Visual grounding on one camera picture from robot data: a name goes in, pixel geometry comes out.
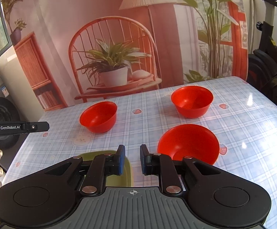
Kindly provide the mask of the green square plate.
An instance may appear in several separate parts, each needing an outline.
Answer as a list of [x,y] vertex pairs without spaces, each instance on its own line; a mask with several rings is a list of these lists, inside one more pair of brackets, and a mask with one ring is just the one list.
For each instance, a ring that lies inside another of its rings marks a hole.
[[[95,156],[101,154],[115,154],[114,150],[101,150],[97,152],[86,152],[80,154],[84,161],[93,160]],[[123,173],[120,176],[111,175],[106,178],[107,187],[132,187],[134,185],[133,170],[127,157],[124,160]]]

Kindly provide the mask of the red bowl front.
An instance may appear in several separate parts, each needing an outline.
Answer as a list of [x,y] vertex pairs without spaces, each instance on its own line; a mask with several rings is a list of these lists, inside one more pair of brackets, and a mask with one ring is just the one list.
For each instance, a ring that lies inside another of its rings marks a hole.
[[196,125],[184,124],[166,131],[159,140],[157,152],[181,161],[190,156],[213,165],[219,156],[220,144],[209,129]]

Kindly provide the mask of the red bowl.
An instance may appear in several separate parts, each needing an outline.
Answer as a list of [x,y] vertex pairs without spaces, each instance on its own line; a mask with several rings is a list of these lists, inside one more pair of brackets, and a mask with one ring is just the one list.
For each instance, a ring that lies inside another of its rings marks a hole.
[[98,102],[82,112],[79,122],[92,133],[106,133],[116,123],[117,108],[111,101]]
[[181,161],[190,156],[213,165],[219,156],[220,144],[209,129],[196,125],[184,124],[166,131],[159,140],[157,152]]
[[213,102],[212,92],[202,86],[184,86],[175,90],[171,101],[177,111],[186,118],[203,116]]

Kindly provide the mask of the washing machine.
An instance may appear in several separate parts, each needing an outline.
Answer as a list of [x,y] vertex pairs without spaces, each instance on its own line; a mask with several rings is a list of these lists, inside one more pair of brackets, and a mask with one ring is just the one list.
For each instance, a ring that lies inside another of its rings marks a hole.
[[[0,122],[23,121],[25,120],[21,111],[17,108],[7,88],[0,77]],[[26,134],[15,136],[3,136],[0,138],[0,150],[2,157],[1,168],[7,172],[17,152],[27,138]]]

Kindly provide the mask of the blue plaid tablecloth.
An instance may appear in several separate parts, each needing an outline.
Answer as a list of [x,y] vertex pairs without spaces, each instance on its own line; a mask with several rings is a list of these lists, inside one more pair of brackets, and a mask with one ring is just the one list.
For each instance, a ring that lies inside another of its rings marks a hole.
[[277,228],[277,106],[238,77],[199,85],[210,90],[214,99],[206,114],[194,120],[177,112],[170,99],[171,87],[112,98],[118,106],[117,120],[105,134],[91,133],[79,123],[89,103],[46,112],[42,120],[49,123],[49,131],[27,137],[2,183],[75,155],[114,150],[122,144],[132,165],[134,186],[156,185],[156,177],[141,173],[140,145],[156,152],[167,130],[193,123],[216,135],[222,148],[217,167],[259,184],[269,193],[272,206],[265,226]]

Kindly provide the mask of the printed room backdrop cloth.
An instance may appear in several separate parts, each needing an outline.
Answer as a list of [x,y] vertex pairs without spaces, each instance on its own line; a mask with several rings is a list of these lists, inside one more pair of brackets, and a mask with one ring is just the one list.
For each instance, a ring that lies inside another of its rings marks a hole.
[[45,111],[248,75],[242,0],[1,0]]

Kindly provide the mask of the black exercise bike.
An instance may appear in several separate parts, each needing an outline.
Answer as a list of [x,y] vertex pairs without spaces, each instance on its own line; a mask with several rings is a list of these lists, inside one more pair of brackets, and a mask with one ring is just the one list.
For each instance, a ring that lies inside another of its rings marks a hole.
[[247,82],[277,106],[277,43],[272,38],[277,0],[263,0],[265,19],[256,23],[261,31],[260,44],[248,55]]

